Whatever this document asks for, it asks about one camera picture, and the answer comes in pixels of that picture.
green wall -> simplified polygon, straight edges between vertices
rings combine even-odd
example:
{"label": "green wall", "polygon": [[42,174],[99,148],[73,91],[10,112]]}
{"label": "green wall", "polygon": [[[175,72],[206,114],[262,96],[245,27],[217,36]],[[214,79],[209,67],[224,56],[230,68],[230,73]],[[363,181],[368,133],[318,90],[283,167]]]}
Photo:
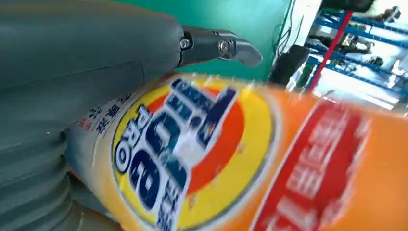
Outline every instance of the green wall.
{"label": "green wall", "polygon": [[120,0],[170,14],[182,25],[226,29],[254,44],[264,56],[257,68],[239,62],[214,60],[183,68],[183,71],[221,74],[266,81],[274,57],[286,9],[291,0]]}

red label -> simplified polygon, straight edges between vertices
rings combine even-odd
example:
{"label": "red label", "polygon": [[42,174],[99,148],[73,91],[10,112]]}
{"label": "red label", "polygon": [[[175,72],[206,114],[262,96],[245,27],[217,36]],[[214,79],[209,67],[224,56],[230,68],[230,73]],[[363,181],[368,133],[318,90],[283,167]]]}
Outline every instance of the red label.
{"label": "red label", "polygon": [[323,103],[296,135],[253,230],[314,231],[344,207],[366,122],[339,104]]}

detergent bottle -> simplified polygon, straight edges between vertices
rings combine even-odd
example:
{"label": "detergent bottle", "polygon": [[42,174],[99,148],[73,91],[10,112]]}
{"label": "detergent bottle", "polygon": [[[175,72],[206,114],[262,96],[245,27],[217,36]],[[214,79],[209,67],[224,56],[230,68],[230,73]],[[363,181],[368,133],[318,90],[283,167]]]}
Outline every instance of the detergent bottle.
{"label": "detergent bottle", "polygon": [[174,74],[69,132],[75,173],[126,231],[408,230],[407,121]]}

yellow circle logo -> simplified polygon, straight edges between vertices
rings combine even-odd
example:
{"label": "yellow circle logo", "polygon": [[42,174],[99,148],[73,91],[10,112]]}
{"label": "yellow circle logo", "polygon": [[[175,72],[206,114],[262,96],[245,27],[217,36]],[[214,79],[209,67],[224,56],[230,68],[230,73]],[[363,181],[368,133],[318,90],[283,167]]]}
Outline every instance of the yellow circle logo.
{"label": "yellow circle logo", "polygon": [[145,224],[211,227],[256,190],[273,123],[268,102],[250,88],[175,79],[122,117],[112,145],[115,179]]}

robotic arm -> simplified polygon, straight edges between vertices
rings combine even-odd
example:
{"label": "robotic arm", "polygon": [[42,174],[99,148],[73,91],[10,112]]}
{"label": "robotic arm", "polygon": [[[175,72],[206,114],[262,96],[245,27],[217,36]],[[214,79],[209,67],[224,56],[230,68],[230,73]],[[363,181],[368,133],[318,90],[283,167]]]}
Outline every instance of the robotic arm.
{"label": "robotic arm", "polygon": [[97,0],[0,3],[1,230],[119,228],[72,202],[63,132],[90,108],[174,68],[212,59],[256,66],[229,31]]}

